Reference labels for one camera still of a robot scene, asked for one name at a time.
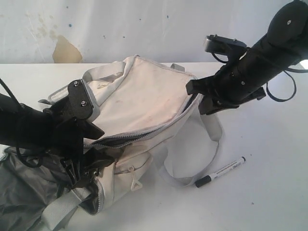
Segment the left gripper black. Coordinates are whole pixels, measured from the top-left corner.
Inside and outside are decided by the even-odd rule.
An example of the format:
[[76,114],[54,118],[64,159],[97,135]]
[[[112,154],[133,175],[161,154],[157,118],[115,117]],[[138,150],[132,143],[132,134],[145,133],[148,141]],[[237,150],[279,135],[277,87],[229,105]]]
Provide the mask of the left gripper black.
[[28,167],[39,167],[46,155],[55,155],[66,167],[80,166],[79,187],[86,187],[99,171],[119,159],[124,148],[102,146],[84,147],[83,138],[97,140],[104,131],[93,123],[77,116],[70,101],[58,101],[42,112],[24,105],[24,148],[34,151],[37,162],[29,162]]

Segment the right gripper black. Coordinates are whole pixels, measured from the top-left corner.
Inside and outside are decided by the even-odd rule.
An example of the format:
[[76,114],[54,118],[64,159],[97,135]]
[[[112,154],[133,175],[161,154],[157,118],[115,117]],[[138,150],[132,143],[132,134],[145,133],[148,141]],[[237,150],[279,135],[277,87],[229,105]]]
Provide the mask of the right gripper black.
[[213,76],[191,79],[186,84],[188,95],[201,94],[201,115],[212,115],[266,96],[266,66],[259,64],[224,65]]

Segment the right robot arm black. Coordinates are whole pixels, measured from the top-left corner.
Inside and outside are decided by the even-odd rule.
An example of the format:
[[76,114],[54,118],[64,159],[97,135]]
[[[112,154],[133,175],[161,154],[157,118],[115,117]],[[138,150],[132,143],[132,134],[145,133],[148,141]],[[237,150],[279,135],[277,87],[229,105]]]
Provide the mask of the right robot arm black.
[[270,96],[263,86],[279,73],[305,72],[292,66],[308,58],[308,5],[294,0],[283,6],[267,33],[252,47],[236,39],[209,35],[205,51],[214,58],[224,55],[228,59],[214,75],[186,85],[189,95],[203,96],[199,104],[201,114],[236,109]]

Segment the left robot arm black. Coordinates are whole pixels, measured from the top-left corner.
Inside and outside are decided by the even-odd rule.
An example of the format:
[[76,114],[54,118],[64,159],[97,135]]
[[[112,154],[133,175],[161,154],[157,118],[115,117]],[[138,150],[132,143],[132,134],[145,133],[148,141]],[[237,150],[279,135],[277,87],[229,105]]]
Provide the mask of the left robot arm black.
[[60,183],[84,187],[94,178],[94,171],[114,161],[111,154],[98,148],[127,142],[121,138],[97,140],[104,132],[88,121],[93,106],[88,96],[77,94],[37,111],[1,95],[0,142],[14,147],[26,167],[46,167],[56,173]]

